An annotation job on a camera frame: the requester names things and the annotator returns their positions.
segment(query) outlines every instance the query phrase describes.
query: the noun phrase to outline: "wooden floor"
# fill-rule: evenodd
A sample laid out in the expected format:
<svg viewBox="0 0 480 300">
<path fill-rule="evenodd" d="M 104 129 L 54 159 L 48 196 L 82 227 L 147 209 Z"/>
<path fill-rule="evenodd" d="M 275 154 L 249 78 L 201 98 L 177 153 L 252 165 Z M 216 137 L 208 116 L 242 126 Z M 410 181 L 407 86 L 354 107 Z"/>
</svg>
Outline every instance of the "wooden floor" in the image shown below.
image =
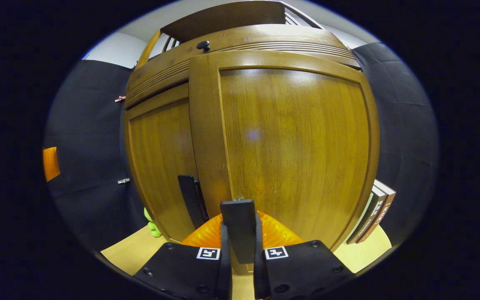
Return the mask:
<svg viewBox="0 0 480 300">
<path fill-rule="evenodd" d="M 156 251 L 166 243 L 164 237 L 153 237 L 151 230 L 145 226 L 129 237 L 101 251 L 101 254 L 112 264 L 134 275 Z M 343 243 L 335 252 L 335 256 L 353 273 L 379 258 L 392 247 L 381 226 L 372 232 L 366 241 L 360 244 Z M 232 276 L 232 300 L 254 299 L 253 275 Z"/>
</svg>

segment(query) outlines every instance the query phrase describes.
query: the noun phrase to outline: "black knob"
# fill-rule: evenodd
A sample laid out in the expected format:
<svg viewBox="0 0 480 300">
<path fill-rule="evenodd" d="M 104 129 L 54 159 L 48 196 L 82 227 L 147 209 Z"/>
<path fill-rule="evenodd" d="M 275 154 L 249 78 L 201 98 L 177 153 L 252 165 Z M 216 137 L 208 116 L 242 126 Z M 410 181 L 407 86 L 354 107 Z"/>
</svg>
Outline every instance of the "black knob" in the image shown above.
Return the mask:
<svg viewBox="0 0 480 300">
<path fill-rule="evenodd" d="M 196 48 L 198 49 L 204 49 L 205 51 L 208 51 L 210 50 L 210 42 L 208 42 L 208 40 L 204 40 L 202 42 L 200 42 Z"/>
</svg>

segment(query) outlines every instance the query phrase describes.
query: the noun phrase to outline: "wooden door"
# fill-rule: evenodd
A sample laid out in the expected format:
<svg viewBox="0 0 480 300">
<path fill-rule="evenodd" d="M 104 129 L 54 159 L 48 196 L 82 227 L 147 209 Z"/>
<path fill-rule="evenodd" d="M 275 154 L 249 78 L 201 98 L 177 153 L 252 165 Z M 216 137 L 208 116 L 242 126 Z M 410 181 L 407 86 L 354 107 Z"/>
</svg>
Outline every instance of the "wooden door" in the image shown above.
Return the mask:
<svg viewBox="0 0 480 300">
<path fill-rule="evenodd" d="M 208 214 L 244 197 L 305 241 L 335 250 L 360 218 L 379 159 L 365 76 L 278 51 L 190 61 L 194 153 Z"/>
<path fill-rule="evenodd" d="M 188 83 L 144 101 L 125 114 L 127 154 L 144 205 L 166 239 L 194 231 L 177 175 L 196 171 Z"/>
</svg>

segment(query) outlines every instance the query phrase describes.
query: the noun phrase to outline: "book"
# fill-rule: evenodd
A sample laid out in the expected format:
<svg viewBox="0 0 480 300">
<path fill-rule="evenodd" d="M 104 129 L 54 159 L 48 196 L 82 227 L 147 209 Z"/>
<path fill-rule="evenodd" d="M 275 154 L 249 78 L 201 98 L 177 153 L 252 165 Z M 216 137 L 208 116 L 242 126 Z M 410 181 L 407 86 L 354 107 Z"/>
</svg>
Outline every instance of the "book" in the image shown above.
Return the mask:
<svg viewBox="0 0 480 300">
<path fill-rule="evenodd" d="M 396 196 L 396 191 L 392 190 L 388 186 L 386 186 L 384 183 L 378 181 L 377 179 L 374 181 L 373 186 L 376 186 L 379 190 L 381 190 L 383 193 L 386 194 L 386 200 L 385 203 L 382 205 L 381 212 L 378 213 L 377 217 L 375 218 L 375 221 L 370 225 L 370 228 L 366 230 L 366 232 L 362 235 L 360 239 L 358 239 L 358 243 L 362 243 L 366 241 L 366 239 L 370 236 L 370 234 L 373 232 L 373 230 L 381 223 L 381 220 L 383 220 L 383 217 L 386 215 L 386 212 L 390 208 L 390 205 L 392 204 L 392 201 L 394 201 L 394 198 Z"/>
<path fill-rule="evenodd" d="M 345 238 L 345 241 L 347 241 L 357 229 L 358 224 L 360 224 L 360 221 L 362 221 L 362 218 L 364 218 L 364 216 L 366 215 L 366 211 L 368 210 L 368 206 L 370 206 L 372 199 L 373 199 L 373 193 L 370 192 L 370 197 L 368 198 L 368 202 L 366 203 L 366 205 L 364 206 L 364 209 L 362 210 L 362 214 L 360 215 L 360 218 L 358 218 L 358 221 L 355 223 L 355 226 L 353 227 L 349 235 Z"/>
<path fill-rule="evenodd" d="M 348 244 L 356 243 L 358 239 L 362 237 L 366 230 L 370 228 L 370 225 L 375 220 L 375 217 L 377 216 L 377 213 L 379 213 L 379 211 L 381 210 L 381 207 L 383 207 L 386 194 L 383 191 L 379 190 L 379 188 L 377 188 L 375 185 L 372 187 L 372 192 L 373 198 L 366 210 L 366 216 L 362 218 L 355 232 L 347 240 Z"/>
</svg>

